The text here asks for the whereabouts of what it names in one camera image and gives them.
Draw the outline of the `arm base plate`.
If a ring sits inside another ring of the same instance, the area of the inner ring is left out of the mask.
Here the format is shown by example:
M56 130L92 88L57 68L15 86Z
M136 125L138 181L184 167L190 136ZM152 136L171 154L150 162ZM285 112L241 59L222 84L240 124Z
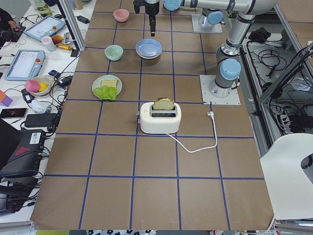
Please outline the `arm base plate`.
M241 105L236 82L230 88L220 88L215 83L215 75L200 75L202 101L212 105Z
M194 33L222 34L222 26L220 23L210 24L207 17L202 14L192 14L192 26Z

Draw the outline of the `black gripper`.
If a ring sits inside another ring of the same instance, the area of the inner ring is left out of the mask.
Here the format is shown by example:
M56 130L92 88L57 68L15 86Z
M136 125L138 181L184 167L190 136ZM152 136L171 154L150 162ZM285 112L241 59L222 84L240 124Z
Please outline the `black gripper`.
M134 11L139 14L140 7L145 7L145 13L148 14L150 20L151 37L156 33L156 15L159 13L159 0L134 0Z

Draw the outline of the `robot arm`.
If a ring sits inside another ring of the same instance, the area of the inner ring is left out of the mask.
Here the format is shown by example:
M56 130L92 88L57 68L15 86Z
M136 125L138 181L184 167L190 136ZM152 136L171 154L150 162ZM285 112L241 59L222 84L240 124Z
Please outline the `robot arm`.
M156 32L156 15L159 13L159 0L134 0L134 11L139 14L140 7L145 7L145 13L149 16L149 25L151 36Z
M213 96L225 98L240 75L241 65L234 57L239 54L242 41L255 16L271 10L276 3L275 0L165 0L163 6L169 11L187 6L238 12L226 41L216 52L219 72L209 85L209 92Z

